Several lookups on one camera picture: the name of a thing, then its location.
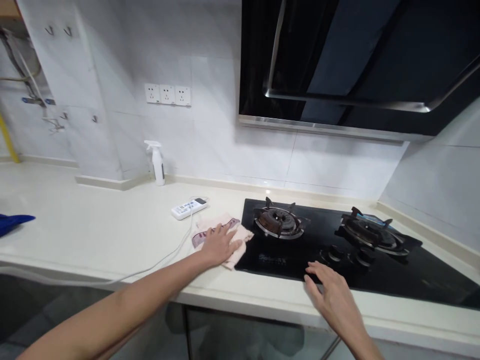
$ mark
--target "black glass cooktop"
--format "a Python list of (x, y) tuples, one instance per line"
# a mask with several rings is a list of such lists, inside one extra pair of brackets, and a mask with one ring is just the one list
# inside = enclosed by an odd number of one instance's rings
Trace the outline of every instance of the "black glass cooktop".
[[(366, 267), (356, 261), (360, 248), (364, 247), (355, 246), (344, 237), (342, 215), (348, 212), (296, 206), (292, 212), (310, 219), (311, 223), (299, 238), (285, 240), (266, 236), (255, 223), (254, 209), (264, 206), (262, 200), (245, 200), (241, 224), (254, 236), (247, 242), (246, 252), (235, 267), (237, 270), (303, 281), (307, 262), (317, 260), (344, 276), (354, 290), (480, 310), (480, 286), (422, 248), (418, 240), (404, 236), (407, 256), (369, 250), (374, 260)], [(274, 206), (289, 208), (281, 203)], [(400, 234), (391, 226), (389, 231)], [(329, 261), (332, 246), (342, 254), (340, 261)]]

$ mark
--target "stove control knob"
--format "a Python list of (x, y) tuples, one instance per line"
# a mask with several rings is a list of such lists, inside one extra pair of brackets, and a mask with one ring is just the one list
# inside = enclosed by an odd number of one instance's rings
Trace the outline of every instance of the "stove control knob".
[(334, 262), (339, 262), (345, 257), (345, 253), (340, 251), (335, 245), (330, 246), (328, 249), (328, 258)]
[(361, 248), (356, 254), (355, 259), (358, 264), (368, 268), (375, 261), (374, 252), (366, 248)]

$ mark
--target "white countertop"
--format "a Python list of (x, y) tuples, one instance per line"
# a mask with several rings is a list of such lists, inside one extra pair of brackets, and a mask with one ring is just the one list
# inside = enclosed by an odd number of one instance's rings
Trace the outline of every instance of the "white countertop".
[[(162, 187), (148, 182), (128, 191), (117, 191), (78, 185), (75, 175), (78, 170), (72, 168), (0, 163), (0, 213), (36, 216), (0, 238), (0, 264), (34, 269), (56, 279), (93, 277), (96, 281), (113, 280), (146, 269), (174, 250), (188, 230), (190, 219), (178, 221), (170, 210), (191, 196), (210, 198), (209, 208), (196, 214), (194, 221), (224, 212), (241, 219), (245, 199), (264, 199), (266, 192), (275, 202), (343, 211), (357, 206), (364, 213), (387, 218), (375, 208), (374, 202), (365, 200), (352, 202), (339, 198), (336, 202), (325, 202), (310, 200), (305, 194), (295, 197), (293, 191), (284, 189), (242, 185), (220, 188), (179, 182)], [(425, 249), (480, 284), (477, 269), (395, 219), (393, 226), (420, 239)], [(191, 246), (187, 240), (171, 262), (189, 254)], [(124, 283), (138, 278), (129, 278)], [(362, 291), (353, 291), (353, 295), (374, 338), (466, 356), (480, 354), (480, 311)], [(176, 301), (328, 328), (312, 306), (303, 282), (223, 267), (199, 276)]]

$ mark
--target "pink cloth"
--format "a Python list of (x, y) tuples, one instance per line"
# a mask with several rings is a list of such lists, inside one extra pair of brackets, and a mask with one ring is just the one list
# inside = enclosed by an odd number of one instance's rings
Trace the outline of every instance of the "pink cloth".
[(240, 247), (235, 250), (235, 252), (228, 258), (228, 260), (222, 264), (227, 269), (232, 270), (234, 266), (239, 262), (243, 254), (245, 254), (245, 251), (247, 250), (247, 245), (245, 243), (254, 236), (254, 233), (248, 231), (245, 227), (243, 227), (242, 224), (240, 224), (240, 220), (230, 216), (230, 214), (228, 213), (225, 213), (217, 218), (203, 220), (196, 224), (197, 230), (193, 233), (193, 236), (191, 237), (191, 243), (193, 244), (195, 251), (199, 251), (202, 249), (205, 238), (207, 237), (207, 230), (209, 228), (215, 230), (218, 224), (221, 224), (222, 228), (225, 226), (229, 227), (227, 234), (233, 230), (236, 230), (236, 234), (231, 239), (232, 242), (236, 240), (242, 240)]

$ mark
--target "hand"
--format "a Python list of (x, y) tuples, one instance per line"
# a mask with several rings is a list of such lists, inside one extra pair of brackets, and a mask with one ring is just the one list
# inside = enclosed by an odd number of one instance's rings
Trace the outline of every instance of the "hand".
[(212, 228), (207, 230), (200, 253), (205, 256), (210, 267), (225, 262), (242, 245), (242, 240), (230, 243), (237, 231), (233, 230), (227, 233), (228, 231), (229, 228), (222, 227), (221, 223), (216, 226), (215, 230)]
[(318, 261), (309, 262), (305, 270), (316, 275), (323, 284), (322, 294), (308, 275), (304, 277), (313, 305), (349, 347), (353, 356), (356, 359), (383, 359), (365, 329), (345, 278)]

